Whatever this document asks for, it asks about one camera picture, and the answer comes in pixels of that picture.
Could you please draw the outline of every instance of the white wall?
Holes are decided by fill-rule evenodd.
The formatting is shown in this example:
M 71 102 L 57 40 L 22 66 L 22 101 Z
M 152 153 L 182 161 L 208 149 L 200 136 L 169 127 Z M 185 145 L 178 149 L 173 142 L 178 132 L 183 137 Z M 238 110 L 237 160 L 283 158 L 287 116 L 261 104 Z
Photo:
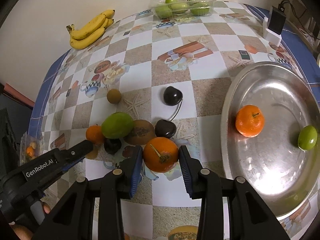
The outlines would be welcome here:
M 281 0 L 229 0 L 270 8 Z M 115 20 L 147 9 L 149 0 L 19 0 L 0 28 L 0 82 L 35 101 L 51 64 L 66 52 L 66 25 L 81 27 L 106 9 Z

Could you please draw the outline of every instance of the banana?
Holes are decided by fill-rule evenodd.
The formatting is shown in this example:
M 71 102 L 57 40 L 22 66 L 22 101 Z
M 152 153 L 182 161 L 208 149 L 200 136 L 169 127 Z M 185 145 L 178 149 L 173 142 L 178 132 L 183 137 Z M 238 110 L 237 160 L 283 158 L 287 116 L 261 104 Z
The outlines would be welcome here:
M 105 31 L 104 27 L 100 27 L 96 31 L 94 31 L 91 35 L 89 35 L 88 37 L 84 38 L 83 40 L 78 41 L 78 40 L 75 40 L 74 38 L 72 38 L 72 36 L 71 36 L 72 32 L 74 31 L 74 25 L 72 25 L 71 27 L 67 26 L 67 29 L 70 33 L 70 45 L 74 49 L 85 49 L 86 47 L 88 47 L 92 43 L 94 43 L 98 38 L 100 38 Z
M 95 32 L 101 25 L 104 23 L 106 16 L 104 14 L 99 14 L 95 18 L 93 18 L 90 22 L 88 22 L 84 27 L 80 30 L 72 30 L 71 37 L 75 40 L 82 40 L 88 37 L 90 34 Z
M 106 10 L 101 14 L 104 14 L 107 18 L 111 18 L 111 16 L 115 13 L 115 10 Z
M 108 28 L 111 24 L 113 24 L 114 19 L 108 19 L 104 21 L 104 23 L 101 25 L 101 27 L 104 27 L 105 29 Z

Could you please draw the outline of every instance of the metal tray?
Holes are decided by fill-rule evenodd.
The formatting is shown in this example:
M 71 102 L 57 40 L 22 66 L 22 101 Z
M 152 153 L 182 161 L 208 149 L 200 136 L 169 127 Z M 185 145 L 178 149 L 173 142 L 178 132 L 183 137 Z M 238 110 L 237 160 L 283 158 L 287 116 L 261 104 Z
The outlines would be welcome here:
M 238 110 L 260 108 L 262 132 L 242 136 L 235 127 Z M 300 129 L 319 133 L 319 107 L 309 87 L 277 63 L 244 68 L 232 82 L 221 115 L 221 152 L 226 177 L 245 177 L 281 220 L 308 198 L 320 172 L 320 142 L 310 151 L 297 147 Z

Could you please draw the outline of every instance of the plastic container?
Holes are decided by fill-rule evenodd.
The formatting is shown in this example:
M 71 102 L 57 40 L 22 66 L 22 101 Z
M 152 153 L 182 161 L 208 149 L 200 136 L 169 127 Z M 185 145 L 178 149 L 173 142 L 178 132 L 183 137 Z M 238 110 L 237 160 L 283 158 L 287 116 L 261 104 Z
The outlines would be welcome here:
M 149 8 L 159 19 L 207 16 L 216 0 L 150 0 Z
M 27 132 L 23 134 L 20 141 L 20 166 L 39 156 L 39 145 L 40 142 L 36 138 L 27 135 Z

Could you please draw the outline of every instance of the cherry stem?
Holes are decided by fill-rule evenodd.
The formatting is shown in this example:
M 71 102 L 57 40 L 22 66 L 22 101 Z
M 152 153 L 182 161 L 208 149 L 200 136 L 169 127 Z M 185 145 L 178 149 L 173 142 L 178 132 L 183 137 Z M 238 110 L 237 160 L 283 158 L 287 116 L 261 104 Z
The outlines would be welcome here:
M 161 158 L 161 155 L 160 153 L 156 150 L 156 148 L 153 147 L 152 144 L 150 144 L 151 148 L 156 152 L 156 154 Z
M 181 105 L 182 105 L 182 101 L 183 101 L 183 99 L 181 100 L 181 102 L 180 102 L 180 106 L 179 106 L 179 108 L 178 108 L 178 110 L 177 110 L 177 112 L 176 112 L 176 114 L 171 118 L 171 120 L 169 121 L 169 122 L 171 122 L 176 116 L 177 116 L 177 114 L 179 113 L 179 111 L 180 111 L 180 108 L 181 108 Z

